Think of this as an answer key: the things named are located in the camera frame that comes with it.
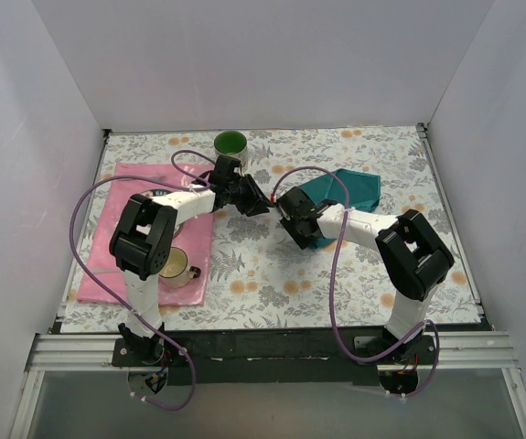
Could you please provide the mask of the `teal cloth napkin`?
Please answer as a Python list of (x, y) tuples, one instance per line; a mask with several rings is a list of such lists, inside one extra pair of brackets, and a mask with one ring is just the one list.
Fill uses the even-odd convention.
[[(372, 213), (379, 206), (381, 198), (380, 176), (343, 168), (336, 170), (334, 174), (346, 186), (349, 192), (349, 206), (354, 208), (357, 213), (361, 211)], [(304, 190), (315, 203), (319, 203), (324, 199), (330, 199), (337, 204), (343, 205), (346, 200), (342, 186), (330, 175), (324, 174), (320, 177), (315, 177), (298, 187)], [(358, 215), (352, 216), (349, 213), (344, 239), (377, 251), (375, 232), (362, 231), (358, 225), (355, 225), (359, 223), (358, 218)], [(333, 215), (327, 213), (323, 216), (323, 219), (328, 219), (327, 235), (323, 233), (323, 230), (320, 230), (324, 238), (318, 240), (310, 248), (325, 247), (338, 238), (343, 219), (343, 208), (337, 208), (336, 213)]]

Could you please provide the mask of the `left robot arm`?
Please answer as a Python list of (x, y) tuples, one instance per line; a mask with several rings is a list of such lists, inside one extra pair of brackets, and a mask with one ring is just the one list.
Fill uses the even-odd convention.
[(158, 274), (172, 253), (174, 231), (188, 220), (235, 207), (246, 217), (268, 213), (272, 202), (253, 177), (241, 173), (241, 161), (226, 155), (191, 183), (162, 197), (134, 194), (127, 200), (109, 244), (109, 253), (123, 272), (130, 316), (118, 326), (126, 348), (146, 366), (164, 356), (156, 333), (159, 313)]

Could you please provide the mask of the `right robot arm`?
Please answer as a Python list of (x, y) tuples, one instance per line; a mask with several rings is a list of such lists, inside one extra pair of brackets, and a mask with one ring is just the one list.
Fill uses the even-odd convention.
[[(414, 209), (401, 216), (374, 214), (329, 199), (315, 204), (299, 187), (285, 192), (275, 206), (281, 214), (280, 224), (300, 248), (319, 239), (336, 242), (328, 281), (328, 312), (343, 354), (358, 363), (388, 358), (401, 364), (414, 356), (415, 340), (433, 324), (425, 318), (432, 296), (455, 263), (424, 215)], [(343, 241), (377, 252), (396, 290), (392, 313), (383, 329), (383, 351), (370, 357), (353, 354), (338, 330), (335, 289)]]

